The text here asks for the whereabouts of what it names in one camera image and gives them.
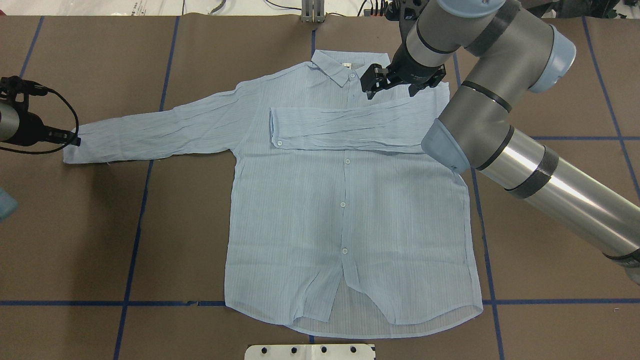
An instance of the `long-sleeve button-up shirt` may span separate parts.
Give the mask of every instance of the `long-sleeve button-up shirt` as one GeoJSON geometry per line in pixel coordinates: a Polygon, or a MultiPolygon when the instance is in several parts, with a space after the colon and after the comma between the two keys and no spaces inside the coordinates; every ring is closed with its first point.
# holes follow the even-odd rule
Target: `long-sleeve button-up shirt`
{"type": "Polygon", "coordinates": [[[467,187],[420,149],[449,89],[409,98],[397,86],[369,101],[371,63],[389,59],[318,50],[230,92],[83,125],[64,159],[230,149],[227,306],[318,336],[442,331],[482,311],[467,187]]]}

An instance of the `shirt placket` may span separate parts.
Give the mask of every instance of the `shirt placket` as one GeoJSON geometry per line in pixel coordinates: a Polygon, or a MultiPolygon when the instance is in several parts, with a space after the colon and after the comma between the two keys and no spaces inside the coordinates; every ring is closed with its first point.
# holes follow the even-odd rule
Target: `shirt placket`
{"type": "MultiPolygon", "coordinates": [[[[355,108],[358,106],[357,99],[360,95],[360,79],[355,71],[349,73],[347,81],[347,108],[355,108]]],[[[342,269],[344,270],[344,279],[350,288],[360,291],[360,280],[358,278],[358,269],[355,262],[355,251],[353,244],[354,234],[354,211],[355,209],[355,169],[357,166],[355,159],[355,151],[346,150],[343,152],[342,166],[344,168],[344,200],[340,203],[342,208],[342,269]]]]}

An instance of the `shirt sleeve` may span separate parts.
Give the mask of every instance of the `shirt sleeve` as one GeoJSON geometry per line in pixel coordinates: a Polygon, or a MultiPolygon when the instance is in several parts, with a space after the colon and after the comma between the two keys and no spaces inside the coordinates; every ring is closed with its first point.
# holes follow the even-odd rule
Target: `shirt sleeve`
{"type": "Polygon", "coordinates": [[[271,108],[271,142],[281,149],[423,154],[420,143],[449,102],[449,84],[363,108],[271,108]]]}
{"type": "Polygon", "coordinates": [[[259,100],[260,82],[253,80],[172,110],[82,125],[81,144],[64,149],[64,162],[151,160],[234,149],[250,127],[259,100]]]}

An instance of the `wrinkled fabric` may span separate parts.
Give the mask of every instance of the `wrinkled fabric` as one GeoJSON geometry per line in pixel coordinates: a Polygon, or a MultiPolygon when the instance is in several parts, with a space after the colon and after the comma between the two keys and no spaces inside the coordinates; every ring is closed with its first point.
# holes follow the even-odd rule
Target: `wrinkled fabric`
{"type": "Polygon", "coordinates": [[[442,331],[482,311],[467,187],[420,149],[448,85],[369,101],[371,63],[389,59],[318,50],[230,92],[82,125],[64,161],[231,149],[227,306],[319,336],[442,331]]]}

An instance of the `blue tape line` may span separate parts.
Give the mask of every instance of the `blue tape line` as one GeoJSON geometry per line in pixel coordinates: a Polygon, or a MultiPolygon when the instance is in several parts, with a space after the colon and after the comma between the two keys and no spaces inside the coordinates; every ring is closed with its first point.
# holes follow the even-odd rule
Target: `blue tape line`
{"type": "Polygon", "coordinates": [[[129,301],[127,306],[192,306],[197,301],[129,301]]]}
{"type": "Polygon", "coordinates": [[[316,51],[316,31],[311,31],[311,56],[314,55],[316,51]]]}
{"type": "Polygon", "coordinates": [[[640,299],[513,299],[494,300],[496,305],[539,304],[640,304],[640,299]]]}
{"type": "MultiPolygon", "coordinates": [[[[640,304],[640,298],[613,299],[483,299],[483,305],[535,305],[535,304],[640,304]]],[[[0,300],[0,306],[123,306],[124,301],[108,300],[0,300]]],[[[135,301],[127,306],[206,306],[223,307],[224,301],[135,301]]]]}
{"type": "MultiPolygon", "coordinates": [[[[171,62],[173,59],[173,51],[175,49],[175,39],[178,33],[178,25],[180,24],[180,17],[175,17],[175,24],[173,25],[173,37],[171,42],[171,50],[169,51],[169,59],[166,65],[166,73],[164,75],[164,84],[162,90],[162,97],[160,98],[159,111],[164,110],[164,100],[166,98],[166,89],[169,84],[169,75],[171,74],[171,62]]],[[[131,284],[133,283],[133,274],[136,268],[136,258],[138,256],[138,247],[140,245],[140,234],[142,233],[142,216],[145,214],[145,208],[147,206],[147,195],[149,179],[151,178],[151,170],[153,169],[154,161],[149,161],[147,168],[147,178],[145,180],[145,189],[142,193],[142,204],[140,206],[140,216],[138,217],[138,228],[136,230],[136,239],[133,243],[133,252],[131,254],[131,264],[129,265],[129,275],[127,276],[127,287],[125,289],[124,304],[122,305],[122,313],[120,314],[120,325],[118,326],[118,336],[116,338],[116,345],[113,351],[113,360],[118,360],[120,357],[120,345],[122,344],[122,336],[124,334],[124,325],[127,319],[127,309],[129,307],[129,297],[131,296],[131,284]]]]}
{"type": "MultiPolygon", "coordinates": [[[[458,87],[460,87],[461,79],[460,79],[460,66],[458,64],[458,56],[453,54],[453,65],[456,69],[456,81],[458,82],[458,87]]],[[[498,317],[498,306],[495,303],[495,289],[493,287],[493,274],[491,271],[491,259],[489,258],[489,246],[486,242],[486,231],[484,230],[484,216],[482,214],[482,205],[480,204],[480,191],[478,189],[478,183],[476,178],[476,171],[471,169],[471,177],[474,184],[474,194],[476,195],[476,208],[478,212],[478,216],[480,217],[480,227],[482,229],[482,241],[484,244],[484,263],[486,265],[486,276],[489,282],[489,294],[491,296],[491,300],[489,300],[488,304],[491,304],[493,310],[493,325],[495,327],[495,339],[498,343],[498,354],[500,355],[500,360],[504,360],[504,348],[502,346],[502,332],[500,331],[500,319],[498,317]]]]}
{"type": "Polygon", "coordinates": [[[140,234],[142,233],[142,216],[145,214],[145,208],[147,206],[147,187],[149,184],[149,178],[151,177],[151,169],[154,166],[154,161],[149,161],[147,168],[147,178],[145,180],[145,189],[142,193],[142,205],[140,206],[140,215],[138,217],[138,227],[136,229],[136,239],[133,242],[133,251],[131,254],[131,263],[129,265],[129,275],[127,276],[127,287],[124,293],[124,301],[122,304],[122,312],[120,313],[120,325],[118,326],[118,336],[116,338],[116,346],[113,352],[113,359],[117,360],[120,356],[120,345],[122,344],[122,335],[124,333],[124,324],[127,319],[127,309],[129,307],[129,297],[131,296],[131,284],[133,283],[133,273],[136,268],[136,258],[138,257],[138,247],[140,246],[140,234]]]}
{"type": "Polygon", "coordinates": [[[224,301],[198,301],[198,306],[227,306],[224,301]]]}
{"type": "Polygon", "coordinates": [[[458,64],[458,55],[453,53],[453,66],[456,69],[456,81],[458,82],[458,86],[462,84],[462,79],[460,78],[460,65],[458,64]]]}
{"type": "Polygon", "coordinates": [[[36,28],[36,32],[33,34],[33,39],[31,40],[31,46],[29,46],[27,57],[24,59],[24,63],[22,64],[22,69],[20,70],[21,78],[24,76],[24,72],[27,70],[27,64],[29,63],[29,59],[31,58],[31,53],[33,53],[33,48],[36,46],[36,41],[38,40],[38,35],[40,34],[40,29],[42,29],[43,22],[44,22],[44,16],[41,16],[40,21],[38,22],[38,27],[36,28]]]}
{"type": "MultiPolygon", "coordinates": [[[[534,140],[620,140],[620,136],[532,136],[534,140]]],[[[640,136],[622,136],[622,140],[640,140],[640,136]]]]}
{"type": "Polygon", "coordinates": [[[0,300],[0,306],[122,306],[122,301],[0,300]]]}
{"type": "Polygon", "coordinates": [[[171,50],[169,50],[169,61],[166,64],[166,72],[164,74],[164,85],[162,87],[162,97],[160,98],[160,108],[158,111],[164,111],[164,100],[166,99],[166,89],[169,86],[169,75],[171,74],[171,62],[173,61],[173,51],[175,50],[175,38],[178,35],[178,25],[180,24],[180,17],[175,17],[175,24],[173,25],[173,38],[171,39],[171,50]]]}
{"type": "Polygon", "coordinates": [[[587,25],[587,19],[584,16],[582,17],[582,25],[584,27],[584,34],[587,37],[587,45],[589,46],[589,52],[591,53],[591,60],[593,61],[593,67],[596,70],[596,75],[598,76],[598,81],[600,82],[600,87],[602,88],[604,99],[607,102],[607,107],[609,108],[609,114],[611,115],[613,126],[616,128],[616,134],[618,134],[618,140],[620,141],[620,146],[622,147],[622,153],[624,154],[625,161],[627,162],[627,167],[631,175],[631,181],[633,181],[634,187],[636,188],[636,195],[638,196],[638,199],[640,199],[640,186],[638,185],[638,180],[636,177],[636,173],[634,172],[634,168],[631,165],[631,159],[629,158],[629,154],[627,152],[627,146],[625,146],[625,141],[622,138],[622,132],[620,131],[620,125],[618,124],[618,119],[616,118],[616,114],[613,111],[613,105],[611,104],[611,99],[609,98],[609,92],[607,91],[607,87],[604,85],[604,80],[602,79],[600,66],[598,66],[598,60],[596,60],[596,54],[593,51],[593,44],[591,43],[591,34],[589,34],[589,26],[587,25]]]}

